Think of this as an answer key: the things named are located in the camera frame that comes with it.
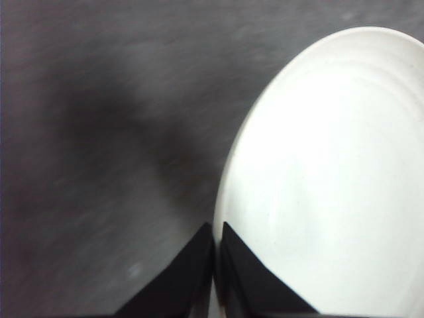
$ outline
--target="concrete floor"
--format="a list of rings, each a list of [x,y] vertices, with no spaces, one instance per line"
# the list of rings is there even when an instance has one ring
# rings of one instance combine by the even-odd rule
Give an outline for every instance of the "concrete floor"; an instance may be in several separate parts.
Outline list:
[[[112,313],[211,221],[250,106],[296,54],[416,1],[2,6],[3,317]],[[210,317],[218,317],[212,296]]]

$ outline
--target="gray floor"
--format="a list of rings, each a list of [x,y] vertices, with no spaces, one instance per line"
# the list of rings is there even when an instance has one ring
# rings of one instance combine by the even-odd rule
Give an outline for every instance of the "gray floor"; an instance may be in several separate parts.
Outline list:
[[[3,317],[116,310],[212,220],[264,86],[359,25],[424,40],[424,2],[4,0]]]

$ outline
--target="blurry ground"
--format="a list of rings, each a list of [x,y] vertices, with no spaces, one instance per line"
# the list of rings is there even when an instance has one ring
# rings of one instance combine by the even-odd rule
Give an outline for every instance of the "blurry ground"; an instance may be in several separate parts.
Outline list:
[[[6,318],[111,313],[159,273],[212,220],[250,106],[311,43],[360,25],[424,40],[420,0],[1,9]]]

